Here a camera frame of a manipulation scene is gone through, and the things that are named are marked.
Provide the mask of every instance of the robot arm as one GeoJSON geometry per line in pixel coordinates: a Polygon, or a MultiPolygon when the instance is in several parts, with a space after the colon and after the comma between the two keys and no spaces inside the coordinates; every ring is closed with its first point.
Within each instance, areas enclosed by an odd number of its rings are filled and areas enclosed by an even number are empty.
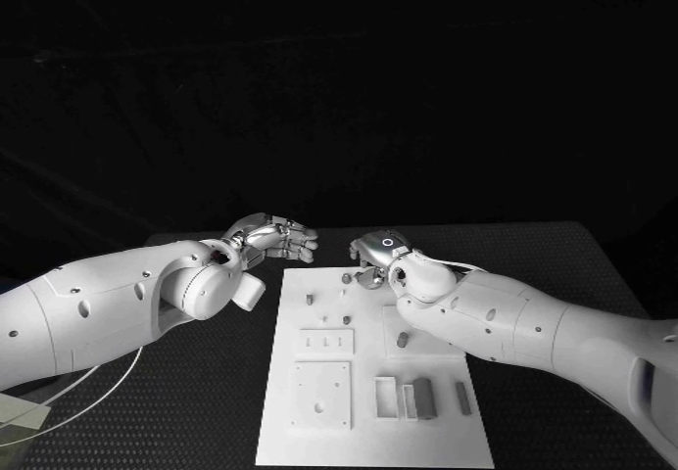
{"type": "Polygon", "coordinates": [[[116,359],[229,301],[253,308],[250,256],[311,262],[317,235],[279,217],[246,218],[221,239],[82,259],[0,296],[0,391],[116,359]]]}
{"type": "Polygon", "coordinates": [[[367,234],[350,256],[373,267],[409,324],[481,359],[578,383],[628,419],[678,468],[678,320],[641,320],[568,304],[522,282],[452,272],[395,231],[367,234]]]}

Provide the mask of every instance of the table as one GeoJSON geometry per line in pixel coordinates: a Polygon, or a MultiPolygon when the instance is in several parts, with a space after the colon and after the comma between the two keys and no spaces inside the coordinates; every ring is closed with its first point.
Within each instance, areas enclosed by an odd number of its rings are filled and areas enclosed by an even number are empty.
{"type": "MultiPolygon", "coordinates": [[[[396,228],[436,259],[481,266],[566,302],[646,317],[586,230],[575,222],[325,228],[312,267],[350,263],[347,246],[396,228]]],[[[148,246],[223,232],[154,235],[148,246]]],[[[86,416],[37,438],[24,469],[255,468],[253,456],[275,330],[282,270],[252,269],[266,285],[252,312],[227,305],[206,322],[172,329],[86,416]]],[[[128,366],[106,364],[54,405],[47,425],[82,409],[128,366]]],[[[509,469],[670,469],[625,419],[582,388],[546,372],[467,356],[494,465],[509,469]]]]}

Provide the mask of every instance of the black curtain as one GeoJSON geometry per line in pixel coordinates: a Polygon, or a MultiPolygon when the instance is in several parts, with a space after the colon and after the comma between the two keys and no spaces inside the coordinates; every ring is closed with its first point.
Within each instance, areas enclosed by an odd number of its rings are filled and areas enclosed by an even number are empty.
{"type": "Polygon", "coordinates": [[[540,3],[20,2],[1,274],[252,212],[317,227],[573,219],[623,247],[678,194],[667,19],[644,2],[540,3]]]}

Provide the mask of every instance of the textured mat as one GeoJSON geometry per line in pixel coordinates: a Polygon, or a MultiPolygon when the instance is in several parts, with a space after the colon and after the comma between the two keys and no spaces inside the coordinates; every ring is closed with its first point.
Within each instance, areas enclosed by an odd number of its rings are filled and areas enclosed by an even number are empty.
{"type": "MultiPolygon", "coordinates": [[[[311,267],[353,265],[350,241],[386,227],[321,229],[311,267]]],[[[393,227],[432,258],[472,263],[559,299],[646,317],[588,232],[572,222],[393,227]]],[[[223,232],[162,234],[148,245],[223,232]]],[[[86,416],[37,438],[24,469],[252,468],[282,269],[250,273],[266,285],[252,312],[234,305],[178,326],[145,349],[136,369],[86,416]]],[[[51,409],[51,425],[116,380],[131,355],[106,364],[51,409]]],[[[484,362],[468,368],[496,468],[669,469],[625,419],[546,372],[484,362]]]]}

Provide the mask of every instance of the hole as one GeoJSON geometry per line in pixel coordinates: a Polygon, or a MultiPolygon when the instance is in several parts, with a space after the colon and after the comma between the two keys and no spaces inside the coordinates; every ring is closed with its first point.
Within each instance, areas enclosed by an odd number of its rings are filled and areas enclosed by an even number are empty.
{"type": "Polygon", "coordinates": [[[77,303],[77,311],[80,312],[80,316],[86,318],[89,316],[89,313],[92,311],[92,307],[89,305],[87,301],[80,301],[77,303]]]}
{"type": "Polygon", "coordinates": [[[145,287],[144,287],[144,285],[142,285],[139,282],[136,282],[136,283],[133,284],[133,295],[136,296],[136,299],[138,299],[139,301],[144,300],[144,296],[145,296],[145,287]]]}

